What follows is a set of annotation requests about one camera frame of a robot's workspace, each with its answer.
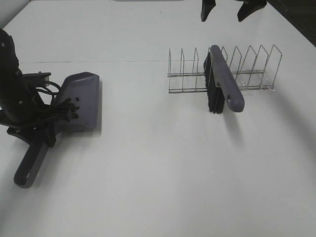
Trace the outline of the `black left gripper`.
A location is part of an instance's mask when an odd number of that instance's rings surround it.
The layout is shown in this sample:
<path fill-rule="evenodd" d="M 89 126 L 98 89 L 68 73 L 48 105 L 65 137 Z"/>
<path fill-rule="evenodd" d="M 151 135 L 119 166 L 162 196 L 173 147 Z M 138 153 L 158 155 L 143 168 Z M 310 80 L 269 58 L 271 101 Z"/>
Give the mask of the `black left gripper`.
<path fill-rule="evenodd" d="M 25 141 L 29 145 L 39 135 L 42 136 L 42 140 L 46 145 L 53 147 L 56 142 L 54 123 L 60 120 L 64 120 L 64 109 L 60 108 L 35 112 L 33 118 L 24 122 L 13 122 L 5 114 L 4 110 L 0 111 L 0 124 L 8 127 L 7 133 Z"/>

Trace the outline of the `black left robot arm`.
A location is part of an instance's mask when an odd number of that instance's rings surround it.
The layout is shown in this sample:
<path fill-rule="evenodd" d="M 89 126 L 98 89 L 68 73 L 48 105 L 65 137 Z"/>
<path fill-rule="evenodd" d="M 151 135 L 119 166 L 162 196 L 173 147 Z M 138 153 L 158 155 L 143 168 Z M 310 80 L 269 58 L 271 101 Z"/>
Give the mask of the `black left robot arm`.
<path fill-rule="evenodd" d="M 56 142 L 54 122 L 64 118 L 65 111 L 52 104 L 45 104 L 40 93 L 51 97 L 58 95 L 47 88 L 52 85 L 50 73 L 23 74 L 15 53 L 12 36 L 5 30 L 0 31 L 0 123 L 7 126 L 27 143 L 31 143 L 37 134 L 53 147 Z"/>

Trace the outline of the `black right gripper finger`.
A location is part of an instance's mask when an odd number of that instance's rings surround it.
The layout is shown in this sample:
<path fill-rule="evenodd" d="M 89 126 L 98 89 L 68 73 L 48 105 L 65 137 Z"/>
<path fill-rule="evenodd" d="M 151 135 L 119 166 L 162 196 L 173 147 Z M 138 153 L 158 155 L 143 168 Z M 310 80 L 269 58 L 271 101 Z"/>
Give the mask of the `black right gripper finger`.
<path fill-rule="evenodd" d="M 205 22 L 211 12 L 216 6 L 216 0 L 202 0 L 200 18 L 202 22 Z"/>
<path fill-rule="evenodd" d="M 237 13 L 239 22 L 250 16 L 257 10 L 264 8 L 267 5 L 266 0 L 243 0 L 243 4 Z"/>

